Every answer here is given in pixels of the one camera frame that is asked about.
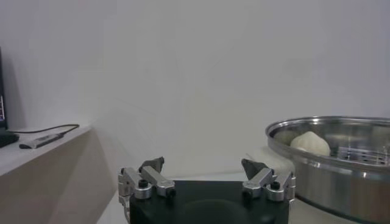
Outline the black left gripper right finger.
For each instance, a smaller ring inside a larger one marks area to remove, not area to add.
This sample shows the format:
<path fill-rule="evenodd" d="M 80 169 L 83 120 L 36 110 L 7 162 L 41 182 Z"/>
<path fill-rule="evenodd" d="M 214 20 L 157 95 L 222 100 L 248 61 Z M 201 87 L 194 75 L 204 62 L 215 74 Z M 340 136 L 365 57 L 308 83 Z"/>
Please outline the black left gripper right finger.
<path fill-rule="evenodd" d="M 242 195 L 245 201 L 260 198 L 262 193 L 268 200 L 274 202 L 294 201 L 296 194 L 296 176 L 291 172 L 275 173 L 264 163 L 242 159 L 247 181 L 242 186 Z"/>

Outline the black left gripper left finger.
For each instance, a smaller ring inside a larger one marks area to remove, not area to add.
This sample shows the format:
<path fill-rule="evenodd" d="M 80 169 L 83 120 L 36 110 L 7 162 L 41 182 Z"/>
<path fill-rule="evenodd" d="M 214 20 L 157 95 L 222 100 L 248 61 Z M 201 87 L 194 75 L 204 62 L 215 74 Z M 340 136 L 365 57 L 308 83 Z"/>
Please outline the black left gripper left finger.
<path fill-rule="evenodd" d="M 176 196 L 176 184 L 161 174 L 164 157 L 147 160 L 135 170 L 123 167 L 118 173 L 119 202 L 123 206 L 124 216 L 130 221 L 130 199 L 148 200 L 152 198 L 153 188 L 158 196 L 171 199 Z"/>

